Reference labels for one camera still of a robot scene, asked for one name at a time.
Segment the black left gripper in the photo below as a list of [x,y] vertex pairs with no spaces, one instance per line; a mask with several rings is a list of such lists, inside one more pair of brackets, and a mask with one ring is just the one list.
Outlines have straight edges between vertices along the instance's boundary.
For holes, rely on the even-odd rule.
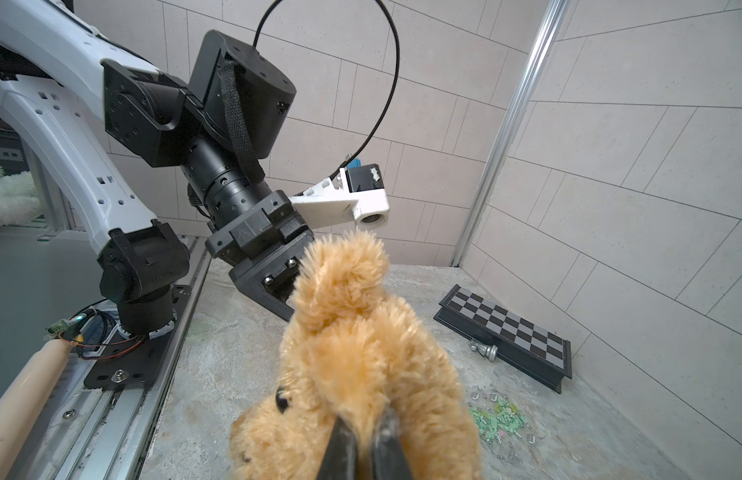
[[288,196],[277,190],[206,241],[214,258],[231,266],[229,277],[244,296],[285,321],[287,304],[313,232]]

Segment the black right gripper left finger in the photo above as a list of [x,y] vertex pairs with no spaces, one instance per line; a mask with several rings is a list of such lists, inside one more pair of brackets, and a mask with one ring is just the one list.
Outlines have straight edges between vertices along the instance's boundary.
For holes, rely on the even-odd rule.
[[354,480],[357,440],[347,423],[338,417],[327,444],[317,480]]

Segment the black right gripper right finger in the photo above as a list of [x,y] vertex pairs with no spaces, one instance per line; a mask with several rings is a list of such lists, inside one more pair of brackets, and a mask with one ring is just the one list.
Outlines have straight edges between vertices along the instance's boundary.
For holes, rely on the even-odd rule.
[[399,439],[400,422],[386,407],[372,437],[371,459],[375,480],[412,480],[413,476]]

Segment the brown teddy bear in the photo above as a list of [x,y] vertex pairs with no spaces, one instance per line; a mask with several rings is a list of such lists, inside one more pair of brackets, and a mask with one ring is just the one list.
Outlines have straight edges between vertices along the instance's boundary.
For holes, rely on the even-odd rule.
[[384,288],[389,265],[366,231],[307,248],[275,393],[231,428],[234,478],[316,479],[341,417],[357,440],[355,479],[374,479],[372,437],[386,407],[413,479],[482,477],[457,370],[414,309]]

